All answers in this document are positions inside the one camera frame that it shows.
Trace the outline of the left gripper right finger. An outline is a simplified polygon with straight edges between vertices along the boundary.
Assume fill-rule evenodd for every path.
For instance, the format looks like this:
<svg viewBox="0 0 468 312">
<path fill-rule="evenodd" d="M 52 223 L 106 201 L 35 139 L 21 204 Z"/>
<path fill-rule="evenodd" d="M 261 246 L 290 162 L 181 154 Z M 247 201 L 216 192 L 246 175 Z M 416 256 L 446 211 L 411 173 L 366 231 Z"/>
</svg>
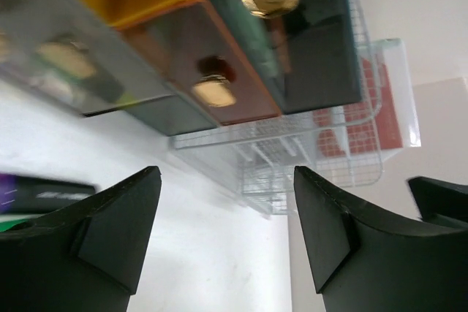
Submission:
<svg viewBox="0 0 468 312">
<path fill-rule="evenodd" d="M 467 226 L 401 216 L 302 166 L 294 192 L 327 311 L 467 309 Z"/>
</svg>

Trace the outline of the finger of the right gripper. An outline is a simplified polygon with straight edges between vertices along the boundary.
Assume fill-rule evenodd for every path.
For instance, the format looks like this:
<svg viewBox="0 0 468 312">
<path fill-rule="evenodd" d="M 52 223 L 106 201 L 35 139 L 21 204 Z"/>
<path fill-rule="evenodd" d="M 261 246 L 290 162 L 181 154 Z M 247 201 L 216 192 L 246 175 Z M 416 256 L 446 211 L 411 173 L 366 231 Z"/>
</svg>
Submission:
<svg viewBox="0 0 468 312">
<path fill-rule="evenodd" d="M 407 184 L 422 221 L 444 227 L 467 226 L 467 185 L 421 176 Z"/>
</svg>

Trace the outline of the green capsule stapler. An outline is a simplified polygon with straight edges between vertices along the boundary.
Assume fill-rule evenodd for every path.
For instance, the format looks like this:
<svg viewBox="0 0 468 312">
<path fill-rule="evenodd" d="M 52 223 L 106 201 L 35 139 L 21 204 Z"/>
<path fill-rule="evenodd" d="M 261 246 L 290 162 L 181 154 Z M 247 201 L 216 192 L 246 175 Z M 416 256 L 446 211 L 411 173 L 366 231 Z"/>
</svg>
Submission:
<svg viewBox="0 0 468 312">
<path fill-rule="evenodd" d="M 264 78 L 277 78 L 280 74 L 279 66 L 262 21 L 253 16 L 241 0 L 227 0 L 227 10 L 234 36 L 248 57 L 257 65 Z"/>
</svg>

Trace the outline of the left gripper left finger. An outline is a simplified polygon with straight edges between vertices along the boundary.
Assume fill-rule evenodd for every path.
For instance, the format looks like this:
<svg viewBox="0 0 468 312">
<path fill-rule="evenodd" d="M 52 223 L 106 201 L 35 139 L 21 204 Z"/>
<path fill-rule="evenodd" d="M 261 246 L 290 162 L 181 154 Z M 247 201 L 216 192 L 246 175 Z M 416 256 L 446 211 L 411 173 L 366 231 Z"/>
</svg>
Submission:
<svg viewBox="0 0 468 312">
<path fill-rule="evenodd" d="M 126 311 L 162 187 L 157 166 L 1 233 L 2 311 Z"/>
</svg>

